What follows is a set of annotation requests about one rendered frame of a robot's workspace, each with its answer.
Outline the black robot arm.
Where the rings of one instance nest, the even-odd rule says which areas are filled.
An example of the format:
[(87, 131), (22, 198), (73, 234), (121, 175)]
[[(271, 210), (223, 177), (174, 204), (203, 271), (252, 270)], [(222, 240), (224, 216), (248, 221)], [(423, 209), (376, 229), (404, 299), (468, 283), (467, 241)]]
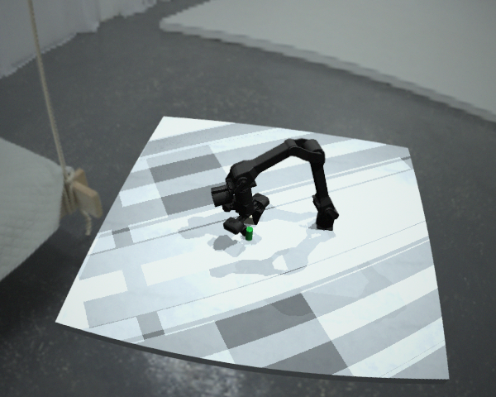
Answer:
[(326, 153), (314, 139), (288, 138), (279, 146), (252, 160), (242, 160), (232, 165), (225, 178), (227, 184), (211, 188), (214, 206), (222, 206), (224, 212), (235, 210), (238, 213), (237, 206), (233, 201), (249, 202), (252, 199), (251, 188), (257, 186), (255, 179), (258, 174), (290, 156), (310, 163), (317, 191), (316, 194), (312, 195), (313, 203), (318, 211), (316, 229), (333, 231), (334, 220), (340, 214), (333, 206), (327, 190), (323, 169)]

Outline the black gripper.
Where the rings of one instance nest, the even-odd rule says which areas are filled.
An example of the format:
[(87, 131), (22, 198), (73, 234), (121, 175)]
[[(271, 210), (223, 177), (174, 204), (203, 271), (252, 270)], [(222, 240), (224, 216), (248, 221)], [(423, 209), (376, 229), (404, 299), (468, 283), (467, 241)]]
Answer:
[(256, 193), (247, 203), (239, 203), (236, 200), (233, 202), (236, 204), (240, 216), (237, 219), (232, 217), (228, 218), (223, 223), (223, 227), (225, 230), (235, 235), (241, 233), (241, 235), (245, 237), (247, 226), (244, 225), (244, 221), (252, 215), (253, 222), (257, 225), (262, 213), (269, 205), (269, 198)]

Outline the beige square block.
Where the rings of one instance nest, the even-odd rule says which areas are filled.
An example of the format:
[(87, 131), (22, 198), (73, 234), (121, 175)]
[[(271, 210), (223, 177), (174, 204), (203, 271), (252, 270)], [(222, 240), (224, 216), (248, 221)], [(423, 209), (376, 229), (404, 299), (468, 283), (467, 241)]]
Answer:
[(253, 222), (252, 215), (244, 221), (245, 224), (255, 225)]

